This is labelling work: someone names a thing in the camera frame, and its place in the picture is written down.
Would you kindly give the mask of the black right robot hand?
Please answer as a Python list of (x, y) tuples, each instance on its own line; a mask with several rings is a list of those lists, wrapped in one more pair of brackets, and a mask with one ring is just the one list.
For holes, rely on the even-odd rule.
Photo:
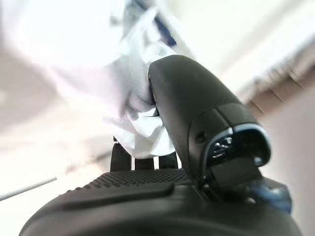
[(39, 209), (22, 236), (299, 236), (287, 187), (259, 168), (264, 128), (199, 63), (153, 62), (149, 82), (175, 153), (132, 160), (115, 142), (110, 171)]

